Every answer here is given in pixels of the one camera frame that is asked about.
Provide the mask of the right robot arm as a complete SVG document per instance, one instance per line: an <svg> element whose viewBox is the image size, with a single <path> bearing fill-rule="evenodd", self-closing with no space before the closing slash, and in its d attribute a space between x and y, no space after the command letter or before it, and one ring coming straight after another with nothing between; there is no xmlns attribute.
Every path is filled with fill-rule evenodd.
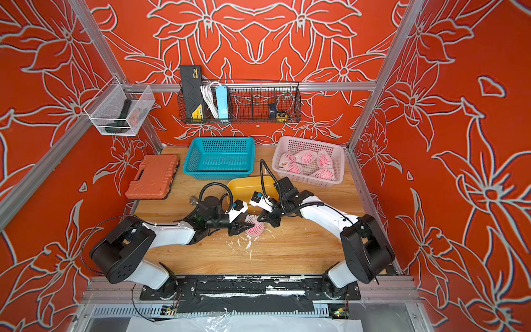
<svg viewBox="0 0 531 332"><path fill-rule="evenodd" d="M329 293L348 285L376 281L377 276L395 260L395 252L375 217L347 214L323 202L312 192L300 192L287 177L272 177L279 198L266 191L264 173L272 175L265 160L259 163L261 190L250 203L262 209L258 220L278 228L285 217L300 217L320 225L341 241L344 260L322 276Z"/></svg>

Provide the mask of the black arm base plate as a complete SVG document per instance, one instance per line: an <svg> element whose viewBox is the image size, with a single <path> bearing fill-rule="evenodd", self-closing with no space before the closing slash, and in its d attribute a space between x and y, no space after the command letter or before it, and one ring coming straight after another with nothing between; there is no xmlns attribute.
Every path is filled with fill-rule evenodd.
<svg viewBox="0 0 531 332"><path fill-rule="evenodd" d="M199 297L259 297L276 295L307 300L345 300L360 297L358 283L342 289L321 275L181 275L170 300Z"/></svg>

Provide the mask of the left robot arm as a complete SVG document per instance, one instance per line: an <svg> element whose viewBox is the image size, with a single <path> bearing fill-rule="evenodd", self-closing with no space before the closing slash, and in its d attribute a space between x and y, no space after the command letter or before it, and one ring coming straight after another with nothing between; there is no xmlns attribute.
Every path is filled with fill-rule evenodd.
<svg viewBox="0 0 531 332"><path fill-rule="evenodd" d="M145 259L158 247L194 245L216 230L226 229L229 236L239 235L254 225L246 222L248 204L234 199L228 186L207 184L195 199L188 216L171 224L155 224L132 215L121 221L96 244L89 255L109 283L135 282L167 299L177 291L177 277L163 263Z"/></svg>

